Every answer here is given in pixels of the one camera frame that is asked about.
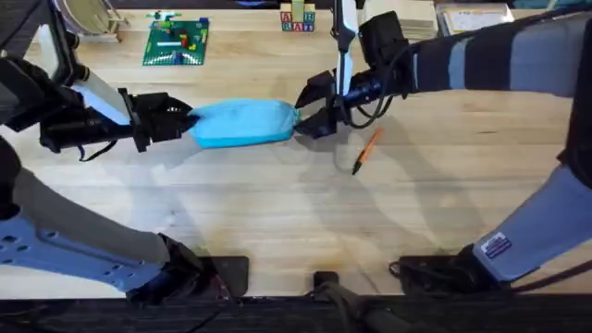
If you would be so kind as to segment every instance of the wooden table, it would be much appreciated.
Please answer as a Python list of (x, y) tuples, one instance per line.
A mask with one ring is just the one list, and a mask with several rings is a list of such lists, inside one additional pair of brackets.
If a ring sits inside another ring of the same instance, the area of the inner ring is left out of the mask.
[[(283, 33), (277, 12), (186, 11), (212, 20), (205, 66), (143, 68), (149, 19), (127, 11), (122, 44), (85, 44), (81, 61), (132, 93), (168, 92), (192, 105), (230, 97), (294, 102), (306, 79), (335, 66), (328, 12), (318, 32)], [(28, 57), (38, 58), (37, 46)], [(354, 47), (358, 69), (364, 69)], [(299, 295), (316, 270), (360, 293), (400, 293), (387, 263), (403, 254), (454, 253), (496, 227), (557, 165), (571, 100), (518, 92), (442, 92), (397, 99), (386, 131), (356, 177), (374, 128), (318, 141), (295, 138), (201, 151), (189, 137), (137, 154), (132, 140), (81, 164), (51, 154), (37, 129), (2, 129), (24, 165), (52, 188), (117, 222), (164, 232), (196, 250), (251, 258), (249, 295)], [(589, 258), (589, 244), (532, 278)], [(0, 267), (2, 298), (123, 297), (74, 277)], [(586, 277), (547, 292), (592, 291)]]

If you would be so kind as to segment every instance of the gray robot arm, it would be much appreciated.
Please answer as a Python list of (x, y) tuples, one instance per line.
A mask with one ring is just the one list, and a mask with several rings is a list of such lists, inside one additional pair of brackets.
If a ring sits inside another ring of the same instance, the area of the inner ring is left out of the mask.
[[(191, 107), (166, 93), (132, 96), (94, 77), (76, 61), (75, 36), (53, 3), (45, 3), (50, 23), (41, 30), (43, 51), (55, 62), (39, 68), (0, 57), (0, 125), (21, 131), (39, 123), (41, 144), (59, 153), (128, 137), (143, 152), (195, 124)], [(137, 303), (246, 292), (246, 257), (197, 257), (165, 235), (126, 228), (79, 206), (23, 168), (2, 137), (0, 161), (0, 264), (101, 281)]]
[[(329, 72), (309, 80), (297, 106), (327, 98), (325, 107), (297, 127), (300, 134), (314, 138), (334, 133), (337, 122), (352, 125), (354, 108), (386, 96), (467, 89), (573, 97), (561, 164), (546, 184), (498, 228), (458, 255), (406, 256), (393, 263), (391, 272), (407, 293), (507, 289), (510, 282), (592, 237), (592, 157), (587, 148), (592, 142), (591, 9), (562, 9), (411, 45), (402, 36), (396, 14), (386, 13), (360, 27), (370, 69), (353, 76), (342, 105), (333, 102)], [(365, 113), (367, 124), (386, 109)]]

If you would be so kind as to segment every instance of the cable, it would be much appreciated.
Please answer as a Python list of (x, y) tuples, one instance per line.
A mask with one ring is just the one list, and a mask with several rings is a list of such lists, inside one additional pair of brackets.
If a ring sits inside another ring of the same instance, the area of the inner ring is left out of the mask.
[(214, 312), (212, 312), (212, 314), (208, 315), (204, 320), (202, 320), (202, 322), (200, 322), (199, 324), (197, 324), (196, 326), (194, 326), (192, 329), (186, 331), (185, 333), (194, 333), (194, 332), (197, 332), (198, 330), (204, 328), (211, 321), (213, 321), (214, 319), (216, 319), (218, 317), (218, 315), (220, 315), (220, 313), (222, 312), (222, 310), (224, 310), (225, 308), (226, 307), (221, 307), (221, 308), (215, 310)]
[(512, 289), (510, 289), (510, 291), (513, 293), (518, 293), (518, 292), (526, 292), (526, 291), (531, 291), (531, 290), (538, 290), (538, 289), (547, 287), (549, 285), (564, 281), (568, 278), (573, 278), (573, 277), (583, 274), (591, 269), (592, 269), (592, 260), (588, 260), (580, 265), (574, 266), (574, 267), (564, 270), (560, 273), (554, 274), (550, 277), (543, 277), (540, 280), (525, 284), (523, 286), (512, 288)]
[(315, 295), (322, 294), (326, 296), (329, 300), (331, 300), (338, 308), (339, 317), (345, 327), (345, 333), (353, 333), (355, 327), (355, 323), (352, 322), (352, 318), (348, 312), (348, 306), (346, 301), (338, 292), (333, 292), (334, 290), (331, 289), (328, 284), (322, 284), (316, 287), (314, 290), (306, 293), (304, 297), (314, 297)]
[[(390, 63), (387, 66), (387, 69), (385, 70), (384, 74), (383, 74), (383, 78), (382, 78), (382, 88), (380, 90), (380, 97), (378, 100), (378, 105), (376, 106), (376, 109), (374, 111), (374, 113), (372, 115), (369, 115), (367, 112), (365, 112), (365, 110), (361, 107), (357, 107), (358, 111), (362, 112), (362, 114), (365, 117), (368, 117), (368, 120), (362, 124), (362, 125), (358, 125), (356, 123), (354, 123), (352, 121), (352, 119), (350, 119), (349, 124), (350, 126), (352, 126), (353, 128), (360, 130), (360, 129), (365, 129), (368, 126), (372, 125), (372, 123), (375, 122), (375, 120), (377, 120), (378, 118), (384, 116), (387, 111), (389, 110), (390, 107), (390, 103), (392, 102), (392, 97), (390, 96), (387, 100), (387, 103), (385, 104), (385, 107), (383, 108), (383, 103), (385, 100), (385, 97), (387, 96), (387, 88), (389, 86), (389, 77), (391, 75), (391, 72), (393, 71), (393, 69), (395, 68), (395, 65), (397, 64), (397, 62), (399, 61), (399, 59), (406, 53), (408, 52), (410, 49), (410, 45), (405, 46), (404, 48), (402, 48), (390, 61)], [(345, 113), (345, 106), (340, 105), (340, 107), (342, 107), (342, 112)]]
[(29, 18), (35, 12), (35, 10), (37, 10), (37, 8), (39, 7), (39, 5), (41, 4), (42, 1), (43, 0), (37, 0), (29, 8), (29, 10), (27, 10), (27, 12), (25, 13), (25, 16), (21, 19), (21, 21), (17, 24), (17, 26), (4, 38), (4, 40), (2, 40), (2, 42), (0, 42), (0, 50), (4, 49), (6, 47), (6, 45), (8, 44), (8, 42), (10, 42), (10, 40), (12, 40), (12, 38), (17, 34), (17, 32), (20, 31), (20, 29), (22, 29), (22, 26), (25, 25), (25, 23), (29, 20)]
[(117, 144), (117, 140), (111, 141), (107, 146), (105, 146), (105, 148), (101, 149), (100, 151), (92, 154), (91, 156), (89, 156), (88, 158), (84, 158), (84, 156), (86, 155), (86, 151), (84, 150), (84, 147), (82, 147), (81, 144), (79, 144), (78, 147), (78, 151), (80, 152), (80, 158), (79, 158), (79, 162), (91, 162), (93, 159), (99, 157), (100, 155), (107, 153), (108, 151), (110, 151), (111, 149), (113, 149), (113, 147), (115, 147), (115, 145)]

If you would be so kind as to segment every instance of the pen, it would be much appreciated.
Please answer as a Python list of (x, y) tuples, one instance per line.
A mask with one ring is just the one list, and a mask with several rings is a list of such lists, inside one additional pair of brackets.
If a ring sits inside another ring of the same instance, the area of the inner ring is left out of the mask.
[(368, 156), (372, 153), (372, 150), (374, 150), (374, 146), (375, 146), (376, 142), (378, 141), (378, 139), (380, 139), (380, 136), (382, 135), (383, 131), (384, 130), (382, 130), (382, 128), (376, 129), (376, 132), (374, 132), (374, 135), (372, 135), (372, 138), (370, 138), (370, 141), (366, 144), (366, 146), (364, 147), (364, 149), (362, 150), (362, 152), (360, 153), (358, 158), (355, 160), (355, 163), (353, 164), (353, 170), (351, 171), (352, 175), (355, 175), (358, 172), (358, 170), (360, 170), (360, 167), (362, 167), (362, 164), (366, 161)]

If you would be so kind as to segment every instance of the blue bag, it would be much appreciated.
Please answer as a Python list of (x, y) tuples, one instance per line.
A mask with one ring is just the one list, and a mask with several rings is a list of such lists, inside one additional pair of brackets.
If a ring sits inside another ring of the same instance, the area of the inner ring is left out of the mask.
[(286, 102), (256, 99), (231, 99), (190, 115), (200, 117), (189, 133), (202, 148), (284, 141), (300, 120), (300, 112)]

